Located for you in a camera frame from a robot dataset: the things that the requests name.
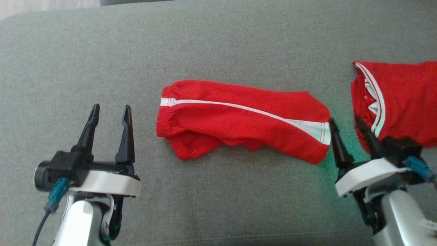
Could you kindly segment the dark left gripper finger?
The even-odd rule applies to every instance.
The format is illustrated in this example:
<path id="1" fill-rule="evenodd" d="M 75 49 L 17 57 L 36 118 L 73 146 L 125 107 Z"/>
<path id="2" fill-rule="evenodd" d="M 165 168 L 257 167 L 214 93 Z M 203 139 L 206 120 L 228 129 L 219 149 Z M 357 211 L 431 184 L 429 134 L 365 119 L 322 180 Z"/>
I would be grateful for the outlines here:
<path id="1" fill-rule="evenodd" d="M 131 165 L 135 163 L 135 144 L 130 105 L 125 106 L 122 117 L 122 126 L 124 128 L 122 138 L 114 160 L 118 165 Z"/>
<path id="2" fill-rule="evenodd" d="M 85 123 L 78 143 L 71 148 L 72 152 L 80 152 L 84 155 L 86 162 L 94 161 L 92 154 L 95 129 L 99 123 L 100 105 L 94 104 L 89 117 Z"/>

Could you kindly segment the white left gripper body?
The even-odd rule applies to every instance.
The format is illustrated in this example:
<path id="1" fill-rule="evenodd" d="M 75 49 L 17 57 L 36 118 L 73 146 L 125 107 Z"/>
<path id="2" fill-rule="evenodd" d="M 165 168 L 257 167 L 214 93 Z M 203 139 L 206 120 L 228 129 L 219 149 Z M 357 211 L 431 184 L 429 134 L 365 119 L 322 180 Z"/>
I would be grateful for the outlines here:
<path id="1" fill-rule="evenodd" d="M 93 162 L 80 187 L 70 187 L 70 191 L 97 194 L 111 194 L 137 197 L 141 194 L 141 181 L 132 164 L 113 162 Z"/>

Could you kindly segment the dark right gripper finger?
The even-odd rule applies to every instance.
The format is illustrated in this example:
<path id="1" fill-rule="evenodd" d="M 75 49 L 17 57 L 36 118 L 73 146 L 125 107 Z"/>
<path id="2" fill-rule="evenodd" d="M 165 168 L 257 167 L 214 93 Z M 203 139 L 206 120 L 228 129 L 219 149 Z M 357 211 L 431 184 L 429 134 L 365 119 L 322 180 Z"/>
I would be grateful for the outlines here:
<path id="1" fill-rule="evenodd" d="M 354 158 L 349 154 L 346 149 L 343 140 L 340 137 L 340 131 L 334 120 L 331 118 L 329 121 L 329 127 L 331 132 L 331 142 L 333 147 L 333 153 L 335 158 L 335 164 L 337 168 L 349 168 L 354 163 Z"/>
<path id="2" fill-rule="evenodd" d="M 359 116 L 354 116 L 356 127 L 362 134 L 365 145 L 367 146 L 370 159 L 380 159 L 384 157 L 384 146 L 381 141 L 373 134 L 372 130 Z"/>

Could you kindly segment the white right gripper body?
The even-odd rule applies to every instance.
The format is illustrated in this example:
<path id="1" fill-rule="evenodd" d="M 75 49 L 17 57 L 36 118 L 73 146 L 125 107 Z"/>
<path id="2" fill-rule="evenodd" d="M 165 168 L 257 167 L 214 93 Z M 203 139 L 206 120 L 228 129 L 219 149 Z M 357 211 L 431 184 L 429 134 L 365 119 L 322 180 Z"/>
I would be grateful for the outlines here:
<path id="1" fill-rule="evenodd" d="M 375 184 L 394 174 L 410 171 L 408 167 L 396 167 L 386 158 L 374 159 L 348 171 L 335 187 L 339 197 L 348 195 L 361 188 Z"/>

